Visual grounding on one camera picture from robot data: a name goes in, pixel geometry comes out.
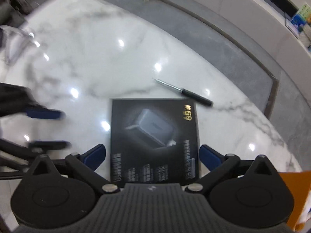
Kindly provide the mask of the white marble tv console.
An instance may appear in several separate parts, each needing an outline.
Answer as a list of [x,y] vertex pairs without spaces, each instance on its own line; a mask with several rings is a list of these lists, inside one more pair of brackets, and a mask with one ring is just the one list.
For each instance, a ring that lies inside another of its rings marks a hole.
[[293,81],[310,81],[310,52],[263,0],[194,0],[224,17],[267,51]]

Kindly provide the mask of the orange storage box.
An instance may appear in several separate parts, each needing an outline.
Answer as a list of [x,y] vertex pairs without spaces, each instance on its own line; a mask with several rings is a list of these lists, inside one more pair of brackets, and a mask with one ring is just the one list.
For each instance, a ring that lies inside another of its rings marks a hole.
[[294,197],[294,209],[287,226],[300,231],[304,228],[310,211],[310,171],[279,174]]

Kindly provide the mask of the black charger box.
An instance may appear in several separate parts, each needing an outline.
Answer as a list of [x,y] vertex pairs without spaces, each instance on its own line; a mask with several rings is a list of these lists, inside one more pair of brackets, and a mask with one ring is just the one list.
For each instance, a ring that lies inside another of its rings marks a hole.
[[196,104],[191,99],[113,99],[111,182],[179,183],[199,178]]

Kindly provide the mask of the white phone stand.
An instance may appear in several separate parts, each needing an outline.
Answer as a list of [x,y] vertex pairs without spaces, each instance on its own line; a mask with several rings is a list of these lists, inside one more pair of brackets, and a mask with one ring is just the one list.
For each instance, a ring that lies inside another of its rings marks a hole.
[[35,34],[31,30],[8,25],[1,25],[1,30],[4,34],[5,64],[11,66],[18,60],[27,45],[32,43]]

